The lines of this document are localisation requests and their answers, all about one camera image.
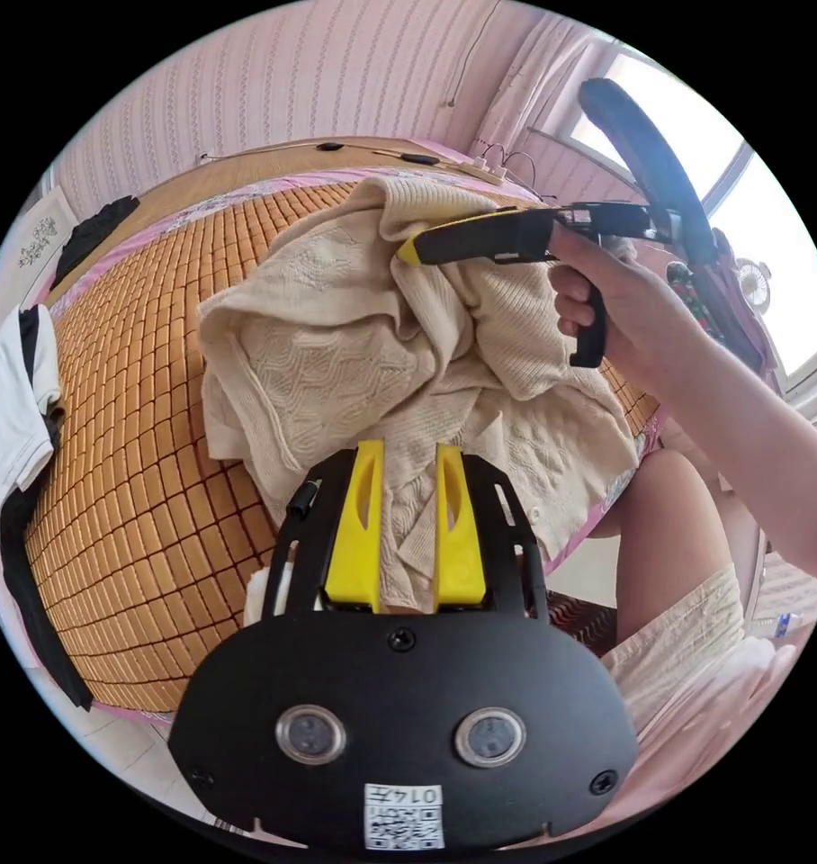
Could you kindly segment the person's right hand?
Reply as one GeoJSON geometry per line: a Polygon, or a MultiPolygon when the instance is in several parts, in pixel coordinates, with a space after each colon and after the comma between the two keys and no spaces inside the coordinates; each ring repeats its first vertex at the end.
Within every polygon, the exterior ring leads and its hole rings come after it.
{"type": "Polygon", "coordinates": [[[711,344],[686,305],[650,270],[562,225],[548,249],[558,260],[550,282],[560,332],[576,337],[594,323],[589,294],[597,288],[606,310],[606,359],[631,384],[671,403],[711,344]]]}

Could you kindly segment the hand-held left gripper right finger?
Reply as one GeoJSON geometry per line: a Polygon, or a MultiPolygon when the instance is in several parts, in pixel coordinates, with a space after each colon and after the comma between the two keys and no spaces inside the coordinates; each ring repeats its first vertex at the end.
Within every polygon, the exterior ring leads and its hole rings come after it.
{"type": "Polygon", "coordinates": [[[477,607],[486,581],[460,448],[439,445],[435,468],[435,608],[477,607]]]}

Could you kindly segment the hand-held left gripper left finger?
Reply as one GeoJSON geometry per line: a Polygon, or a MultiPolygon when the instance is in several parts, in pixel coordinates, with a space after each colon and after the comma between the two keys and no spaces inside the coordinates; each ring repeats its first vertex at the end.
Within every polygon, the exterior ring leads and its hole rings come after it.
{"type": "Polygon", "coordinates": [[[374,614],[381,611],[383,463],[381,440],[358,443],[324,583],[330,604],[374,614]]]}

